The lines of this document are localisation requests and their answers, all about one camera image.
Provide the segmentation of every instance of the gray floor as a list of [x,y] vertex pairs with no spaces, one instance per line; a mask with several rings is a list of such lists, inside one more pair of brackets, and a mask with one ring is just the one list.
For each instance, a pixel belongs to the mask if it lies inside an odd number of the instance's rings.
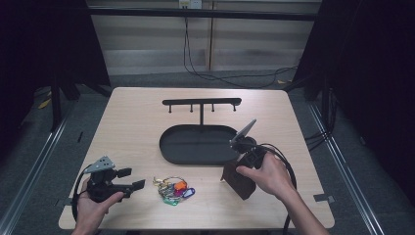
[[[267,71],[218,71],[214,74],[262,74]],[[288,81],[294,70],[277,76]],[[160,73],[143,75],[124,75],[111,77],[113,88],[118,86],[143,87],[205,87],[205,88],[241,88],[220,80],[200,79],[189,73]],[[232,78],[227,81],[238,82],[244,86],[258,87],[272,81],[272,77]],[[279,89],[285,84],[274,82],[266,89]],[[80,86],[78,101],[64,101],[64,111],[73,107],[58,144],[53,149],[45,168],[39,174],[38,181],[30,192],[30,198],[24,205],[13,234],[70,234],[59,228],[58,220],[62,212],[56,203],[68,196],[77,172],[92,141],[108,98]],[[304,137],[318,131],[311,114],[309,103],[303,99],[302,90],[289,93],[301,131]],[[8,160],[0,167],[0,215],[3,217],[18,195],[27,174],[36,161],[43,144],[49,136],[52,123],[51,106],[38,110],[43,95],[35,97],[35,104],[23,123],[20,139],[9,153]],[[334,136],[338,142],[348,166],[354,174],[369,205],[373,208],[385,234],[413,234],[415,232],[415,210],[406,198],[379,166],[376,156],[360,143],[359,135],[352,123],[338,113]],[[330,204],[336,224],[330,229],[332,234],[370,234],[361,213],[351,197],[333,157],[323,143],[310,152],[326,195],[335,202]],[[104,231],[102,234],[125,234],[126,231]],[[176,232],[179,234],[197,234],[198,232]],[[263,234],[263,231],[245,231],[247,234]],[[214,231],[211,234],[228,234]]]

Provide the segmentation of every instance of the wooden table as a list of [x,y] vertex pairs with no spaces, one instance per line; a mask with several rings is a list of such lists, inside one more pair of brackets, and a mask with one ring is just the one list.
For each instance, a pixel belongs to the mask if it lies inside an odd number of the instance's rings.
[[[316,203],[313,195],[323,194],[315,167],[306,148],[288,95],[284,91],[241,89],[126,88],[114,90],[81,169],[108,156],[115,169],[132,167],[130,176],[115,184],[146,179],[144,189],[114,205],[101,224],[103,229],[274,229],[282,228],[287,211],[275,197],[256,188],[245,201],[225,182],[223,167],[176,165],[166,161],[159,147],[165,130],[176,124],[198,124],[199,107],[173,106],[166,99],[241,98],[231,105],[205,106],[205,124],[221,124],[241,130],[253,118],[249,136],[258,143],[276,145],[291,163],[299,192],[325,227],[334,226],[327,202]],[[153,185],[153,178],[181,176],[196,194],[177,206],[165,204]],[[70,207],[59,220],[63,229],[74,228]]]

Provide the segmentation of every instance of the black curtain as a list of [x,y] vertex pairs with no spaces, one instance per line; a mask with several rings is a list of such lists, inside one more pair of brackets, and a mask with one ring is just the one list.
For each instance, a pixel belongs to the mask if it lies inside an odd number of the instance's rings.
[[56,77],[65,91],[75,83],[110,85],[90,16],[53,7],[87,7],[84,0],[2,0],[0,7],[0,147],[10,147],[34,91]]

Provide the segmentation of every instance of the forearm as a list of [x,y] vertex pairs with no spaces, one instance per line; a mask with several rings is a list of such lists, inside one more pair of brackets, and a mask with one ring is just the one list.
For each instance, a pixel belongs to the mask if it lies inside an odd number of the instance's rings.
[[321,222],[314,216],[300,194],[293,190],[290,196],[283,201],[294,226],[301,235],[329,234]]

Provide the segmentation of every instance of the black oval tray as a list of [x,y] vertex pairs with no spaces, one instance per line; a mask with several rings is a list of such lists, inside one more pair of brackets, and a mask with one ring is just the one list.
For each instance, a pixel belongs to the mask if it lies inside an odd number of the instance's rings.
[[176,165],[224,165],[239,156],[229,145],[236,132],[226,125],[174,125],[161,136],[161,154]]

